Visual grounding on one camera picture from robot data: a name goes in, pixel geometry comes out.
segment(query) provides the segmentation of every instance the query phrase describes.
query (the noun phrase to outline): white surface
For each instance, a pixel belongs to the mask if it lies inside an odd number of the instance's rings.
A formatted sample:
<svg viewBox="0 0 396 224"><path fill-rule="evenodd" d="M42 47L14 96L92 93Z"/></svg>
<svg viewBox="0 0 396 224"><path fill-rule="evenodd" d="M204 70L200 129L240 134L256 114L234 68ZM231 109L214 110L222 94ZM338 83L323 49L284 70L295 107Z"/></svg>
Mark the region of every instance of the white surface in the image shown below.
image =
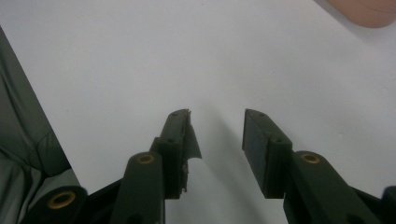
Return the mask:
<svg viewBox="0 0 396 224"><path fill-rule="evenodd" d="M187 107L204 159L167 222L286 223L241 150L247 107L351 186L396 184L396 25L362 28L317 2L3 0L0 22L89 192Z"/></svg>

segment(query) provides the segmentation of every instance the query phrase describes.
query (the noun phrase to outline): white table surface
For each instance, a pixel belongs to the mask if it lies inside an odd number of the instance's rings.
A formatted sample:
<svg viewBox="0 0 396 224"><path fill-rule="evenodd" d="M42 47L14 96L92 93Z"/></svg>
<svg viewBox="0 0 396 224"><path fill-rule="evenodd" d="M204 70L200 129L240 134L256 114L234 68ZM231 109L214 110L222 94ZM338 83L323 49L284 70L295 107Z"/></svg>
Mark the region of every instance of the white table surface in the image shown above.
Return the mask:
<svg viewBox="0 0 396 224"><path fill-rule="evenodd" d="M245 108L377 197L396 184L396 24L323 0L11 1L0 24L90 193L189 108L204 159L168 223L286 223L241 149Z"/></svg>

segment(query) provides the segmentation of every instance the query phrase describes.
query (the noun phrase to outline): skin-colored object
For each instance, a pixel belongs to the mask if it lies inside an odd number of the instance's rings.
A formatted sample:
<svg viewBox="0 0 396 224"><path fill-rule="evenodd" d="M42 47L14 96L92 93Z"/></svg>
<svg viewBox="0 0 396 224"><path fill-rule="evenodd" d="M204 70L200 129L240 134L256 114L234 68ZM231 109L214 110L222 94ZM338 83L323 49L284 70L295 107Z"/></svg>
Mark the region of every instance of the skin-colored object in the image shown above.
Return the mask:
<svg viewBox="0 0 396 224"><path fill-rule="evenodd" d="M358 25L379 28L396 21L396 0L328 0Z"/></svg>

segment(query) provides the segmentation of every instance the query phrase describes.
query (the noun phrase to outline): gray fabric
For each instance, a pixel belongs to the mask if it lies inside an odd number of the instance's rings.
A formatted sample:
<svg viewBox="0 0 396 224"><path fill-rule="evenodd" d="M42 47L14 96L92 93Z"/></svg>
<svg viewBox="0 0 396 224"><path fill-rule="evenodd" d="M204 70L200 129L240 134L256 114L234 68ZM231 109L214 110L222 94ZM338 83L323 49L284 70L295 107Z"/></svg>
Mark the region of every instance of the gray fabric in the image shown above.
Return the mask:
<svg viewBox="0 0 396 224"><path fill-rule="evenodd" d="M41 185L45 177L69 168L58 139L0 27L0 223L19 223L32 202L51 188L78 185L73 172L50 178L47 184Z"/></svg>
<svg viewBox="0 0 396 224"><path fill-rule="evenodd" d="M40 171L0 152L0 223L19 223L42 181Z"/></svg>
<svg viewBox="0 0 396 224"><path fill-rule="evenodd" d="M1 27L0 146L47 176L70 168Z"/></svg>

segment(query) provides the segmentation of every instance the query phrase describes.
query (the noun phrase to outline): screw hole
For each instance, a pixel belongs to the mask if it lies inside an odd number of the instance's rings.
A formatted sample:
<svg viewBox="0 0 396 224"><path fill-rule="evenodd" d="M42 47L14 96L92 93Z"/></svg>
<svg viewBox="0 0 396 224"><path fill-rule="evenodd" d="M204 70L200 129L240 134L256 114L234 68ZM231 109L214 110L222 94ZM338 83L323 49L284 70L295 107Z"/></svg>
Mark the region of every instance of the screw hole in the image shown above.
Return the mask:
<svg viewBox="0 0 396 224"><path fill-rule="evenodd" d="M141 164L148 164L148 163L153 162L154 160L155 160L155 158L153 156L151 156L150 154L144 154L137 158L137 161Z"/></svg>
<svg viewBox="0 0 396 224"><path fill-rule="evenodd" d="M315 163L319 163L320 162L320 159L317 156L315 156L313 154L309 154L309 153L303 154L301 156L301 158L304 161L309 162L309 163L314 163L315 164Z"/></svg>
<svg viewBox="0 0 396 224"><path fill-rule="evenodd" d="M54 195L48 202L50 209L61 209L72 203L76 199L76 193L69 190Z"/></svg>

